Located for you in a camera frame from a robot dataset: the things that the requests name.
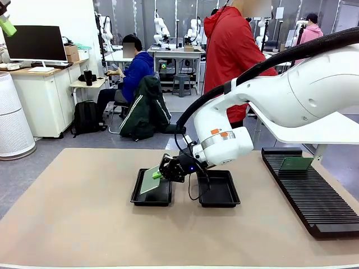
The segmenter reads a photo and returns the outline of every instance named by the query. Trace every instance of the black cup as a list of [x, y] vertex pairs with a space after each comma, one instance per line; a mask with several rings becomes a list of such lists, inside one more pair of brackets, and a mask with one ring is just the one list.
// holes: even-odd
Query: black cup
[[92, 71], [84, 70], [84, 76], [85, 76], [86, 85], [92, 86]]

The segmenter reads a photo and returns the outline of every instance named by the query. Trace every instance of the dark green jacket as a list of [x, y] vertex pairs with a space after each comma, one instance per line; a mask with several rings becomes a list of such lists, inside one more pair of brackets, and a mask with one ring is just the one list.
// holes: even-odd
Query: dark green jacket
[[168, 133], [170, 119], [160, 81], [155, 76], [145, 76], [140, 81], [119, 133], [135, 140], [152, 137], [156, 131]]

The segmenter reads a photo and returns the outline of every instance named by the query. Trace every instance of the blue jacket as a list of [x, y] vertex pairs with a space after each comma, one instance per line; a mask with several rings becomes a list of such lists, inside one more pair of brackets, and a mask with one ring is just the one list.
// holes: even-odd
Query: blue jacket
[[134, 94], [138, 88], [140, 81], [149, 75], [153, 75], [153, 58], [147, 52], [141, 52], [134, 57], [130, 67], [123, 72], [122, 94], [126, 100], [131, 103], [134, 99]]

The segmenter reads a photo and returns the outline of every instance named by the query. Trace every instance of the pink hoodie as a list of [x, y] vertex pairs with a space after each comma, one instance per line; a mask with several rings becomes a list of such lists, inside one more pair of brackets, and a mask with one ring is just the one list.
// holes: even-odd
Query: pink hoodie
[[[307, 26], [307, 28], [304, 29], [304, 32], [302, 34], [300, 44], [303, 44], [305, 42], [311, 41], [316, 38], [320, 38], [322, 36], [323, 36], [323, 32], [320, 30], [320, 28], [317, 24]], [[296, 64], [299, 64], [302, 61], [303, 60], [297, 60]]]

